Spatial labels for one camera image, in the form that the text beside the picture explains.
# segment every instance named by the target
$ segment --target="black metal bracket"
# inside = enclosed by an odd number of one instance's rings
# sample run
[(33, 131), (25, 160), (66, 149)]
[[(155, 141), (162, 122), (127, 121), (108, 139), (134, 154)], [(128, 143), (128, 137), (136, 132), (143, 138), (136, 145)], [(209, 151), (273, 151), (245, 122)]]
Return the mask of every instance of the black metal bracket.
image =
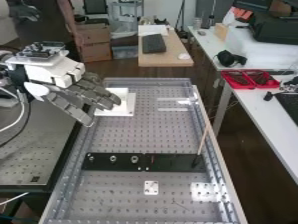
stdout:
[(203, 156), (196, 154), (87, 153), (83, 170), (197, 173), (207, 168)]

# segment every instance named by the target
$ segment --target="red tray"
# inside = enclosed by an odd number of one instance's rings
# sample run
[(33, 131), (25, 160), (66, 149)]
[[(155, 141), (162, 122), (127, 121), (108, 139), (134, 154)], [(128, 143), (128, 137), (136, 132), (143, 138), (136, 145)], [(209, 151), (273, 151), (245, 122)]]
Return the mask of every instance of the red tray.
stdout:
[(276, 89), (280, 88), (280, 82), (272, 77), (272, 75), (261, 70), (247, 70), (245, 75), (255, 82), (255, 85), (260, 89)]
[(233, 89), (255, 89), (256, 84), (253, 80), (243, 71), (227, 70), (221, 72), (221, 75)]

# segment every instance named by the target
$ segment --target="transparent acrylic enclosure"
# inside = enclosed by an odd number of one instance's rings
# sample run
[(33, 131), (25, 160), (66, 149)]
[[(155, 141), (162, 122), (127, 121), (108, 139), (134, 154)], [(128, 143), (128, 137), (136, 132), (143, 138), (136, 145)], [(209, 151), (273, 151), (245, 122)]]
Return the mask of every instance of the transparent acrylic enclosure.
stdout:
[[(82, 169), (91, 152), (196, 154), (205, 130), (189, 79), (107, 79), (106, 86), (136, 93), (135, 116), (100, 117), (82, 130), (43, 222), (240, 223), (209, 135), (204, 172)], [(159, 182), (159, 195), (144, 194), (146, 181)]]

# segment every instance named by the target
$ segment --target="screw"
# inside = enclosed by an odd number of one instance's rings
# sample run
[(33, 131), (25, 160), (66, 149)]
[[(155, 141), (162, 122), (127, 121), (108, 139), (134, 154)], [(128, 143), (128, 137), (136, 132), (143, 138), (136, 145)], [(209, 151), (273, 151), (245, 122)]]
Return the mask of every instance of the screw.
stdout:
[(116, 163), (116, 161), (118, 161), (118, 157), (116, 157), (116, 156), (111, 156), (111, 157), (110, 157), (110, 161), (111, 161), (111, 163)]
[(136, 164), (139, 162), (139, 157), (138, 156), (132, 156), (131, 161), (134, 164)]

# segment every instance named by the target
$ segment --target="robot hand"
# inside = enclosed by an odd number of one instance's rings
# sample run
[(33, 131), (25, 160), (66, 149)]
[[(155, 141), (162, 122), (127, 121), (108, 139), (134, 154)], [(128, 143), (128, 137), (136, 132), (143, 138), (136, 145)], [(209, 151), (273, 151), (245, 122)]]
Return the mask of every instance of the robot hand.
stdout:
[(87, 127), (92, 126), (94, 118), (60, 93), (82, 99), (86, 104), (100, 110), (112, 110), (115, 105), (122, 104), (119, 96), (102, 86), (99, 75), (90, 72), (86, 72), (83, 79), (67, 89), (31, 82), (26, 82), (25, 86), (36, 99), (52, 103)]
[(29, 91), (38, 100), (51, 102), (91, 127), (92, 116), (66, 95), (79, 98), (100, 110), (112, 110), (115, 105), (122, 104), (122, 99), (102, 86), (99, 75), (86, 72), (84, 64), (67, 58), (67, 53), (60, 42), (35, 43), (15, 56), (10, 55), (3, 64), (22, 92)]

